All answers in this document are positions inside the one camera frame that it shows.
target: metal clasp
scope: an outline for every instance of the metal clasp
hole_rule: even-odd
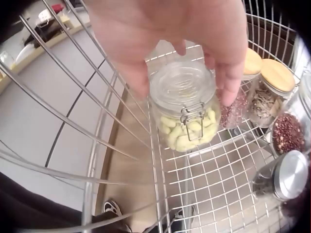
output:
[[[182,108],[181,110],[182,115],[180,117],[180,122],[182,125],[186,126],[189,141],[198,140],[203,137],[203,118],[204,118],[205,112],[206,110],[204,108],[204,103],[202,102],[191,105],[189,107]],[[201,121],[201,136],[191,139],[190,134],[189,134],[189,129],[188,129],[188,123],[196,119],[200,119]]]

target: spice jar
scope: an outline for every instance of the spice jar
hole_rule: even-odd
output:
[[[229,107],[221,105],[220,125],[224,129],[234,129],[243,121],[248,110],[248,93],[251,81],[260,75],[261,68],[261,57],[258,53],[248,48],[242,82],[237,97]],[[221,90],[217,90],[217,96],[220,98]]]
[[[262,60],[261,75],[253,80],[249,93],[249,118],[261,128],[267,128],[278,115],[284,98],[295,87],[293,74],[280,62]]]
[[[272,126],[276,155],[291,150],[308,153],[311,147],[311,73],[302,75],[298,91],[285,103]]]
[[[274,197],[287,201],[298,197],[307,183],[309,166],[307,158],[292,150],[262,167],[253,180],[256,198]]]
[[[212,140],[220,105],[215,76],[200,62],[173,62],[150,77],[152,111],[161,136],[185,152]]]

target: stainless steel lid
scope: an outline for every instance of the stainless steel lid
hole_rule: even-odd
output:
[[[307,183],[308,172],[307,158],[297,150],[288,152],[276,166],[275,194],[283,200],[296,198]]]

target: glass lid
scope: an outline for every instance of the glass lid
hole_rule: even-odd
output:
[[[180,114],[183,107],[207,103],[215,90],[214,75],[197,61],[169,63],[150,80],[152,101],[174,115]]]

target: wooden lid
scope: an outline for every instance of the wooden lid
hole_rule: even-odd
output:
[[[246,53],[243,75],[254,75],[260,73],[262,68],[262,59],[258,53],[248,48]]]
[[[261,74],[273,87],[284,92],[289,92],[295,87],[293,74],[282,63],[273,59],[263,59],[262,64]]]

